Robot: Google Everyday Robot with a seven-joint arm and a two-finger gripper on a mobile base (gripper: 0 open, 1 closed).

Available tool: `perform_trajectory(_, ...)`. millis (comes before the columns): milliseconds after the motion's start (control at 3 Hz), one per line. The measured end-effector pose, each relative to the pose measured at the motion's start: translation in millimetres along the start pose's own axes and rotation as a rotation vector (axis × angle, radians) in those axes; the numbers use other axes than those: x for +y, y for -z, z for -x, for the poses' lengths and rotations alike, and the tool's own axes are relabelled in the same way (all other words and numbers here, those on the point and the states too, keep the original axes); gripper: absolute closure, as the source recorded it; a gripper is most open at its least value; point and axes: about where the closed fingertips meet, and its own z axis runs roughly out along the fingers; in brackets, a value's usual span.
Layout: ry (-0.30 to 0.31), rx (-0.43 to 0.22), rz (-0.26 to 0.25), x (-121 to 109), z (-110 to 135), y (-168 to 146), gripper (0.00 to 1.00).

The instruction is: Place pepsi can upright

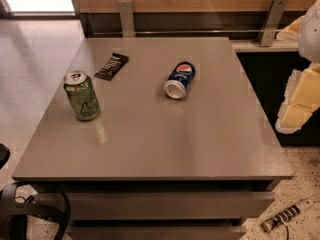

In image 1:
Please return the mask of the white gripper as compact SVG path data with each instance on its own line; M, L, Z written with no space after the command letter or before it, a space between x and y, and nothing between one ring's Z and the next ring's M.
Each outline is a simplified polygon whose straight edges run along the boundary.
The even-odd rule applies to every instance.
M308 9L304 17L297 18L280 30L276 39L298 40L300 56L312 62L303 71L292 71L284 92L284 101L278 111L276 130L292 134L300 130L320 108L320 0Z

